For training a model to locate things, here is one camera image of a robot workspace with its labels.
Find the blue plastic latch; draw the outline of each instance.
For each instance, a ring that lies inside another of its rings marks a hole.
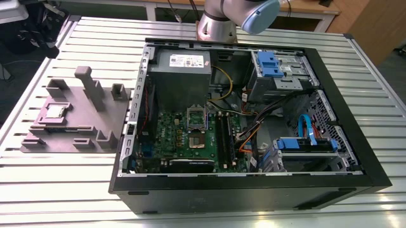
[[[277,140],[277,145],[279,150],[285,148],[285,144],[282,140]]]
[[[333,146],[333,152],[335,152],[338,150],[338,143],[335,141],[335,139],[330,140],[331,146]]]
[[[265,163],[265,161],[267,160],[267,158],[269,158],[270,155],[271,155],[271,150],[267,150],[265,156],[263,156],[262,159],[261,159],[259,167],[263,167],[263,165],[265,165],[263,163]]]
[[[298,149],[299,143],[297,139],[282,139],[286,149]]]
[[[262,68],[263,77],[283,77],[285,73],[279,70],[279,60],[275,58],[274,52],[259,51],[258,62]]]

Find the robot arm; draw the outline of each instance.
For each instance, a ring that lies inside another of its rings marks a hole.
[[[235,24],[250,34],[267,29],[287,0],[206,0],[198,26],[201,40],[235,42]]]

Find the metal bracket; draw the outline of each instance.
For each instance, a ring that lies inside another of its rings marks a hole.
[[[283,78],[275,78],[277,89],[283,90],[303,90],[301,81],[293,76],[286,76]]]

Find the wooden desk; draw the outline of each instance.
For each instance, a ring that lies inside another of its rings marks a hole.
[[[147,11],[147,20],[156,21],[156,8],[170,8],[167,0],[60,0],[80,3],[98,3],[110,5],[142,6]],[[198,10],[205,10],[205,0],[194,0]],[[175,9],[191,10],[190,0],[171,0]],[[318,0],[291,0],[291,17],[319,20],[315,32],[326,32],[335,15],[341,10],[331,3],[330,7],[318,4]],[[289,4],[281,6],[279,17],[287,17]]]
[[[163,2],[167,3],[167,0],[140,0],[148,2]],[[194,0],[197,5],[203,6],[205,0]],[[171,0],[174,4],[190,4],[190,0]],[[281,11],[287,12],[290,9],[289,3],[285,3],[281,6]],[[318,13],[318,14],[334,14],[341,13],[341,9],[337,7],[334,2],[329,7],[319,5],[318,0],[291,0],[291,10],[298,13]]]

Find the sticker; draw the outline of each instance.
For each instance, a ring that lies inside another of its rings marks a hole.
[[[198,67],[203,68],[203,56],[171,55],[170,67]]]
[[[281,70],[291,71],[291,68],[289,66],[281,66]]]
[[[242,101],[247,102],[247,99],[249,99],[249,95],[247,94],[242,94]]]
[[[262,150],[265,150],[267,147],[269,147],[269,145],[263,142],[263,143],[261,144],[261,147],[259,147],[259,148],[261,148]]]
[[[257,160],[254,157],[251,157],[250,162],[251,162],[253,166],[257,168]]]

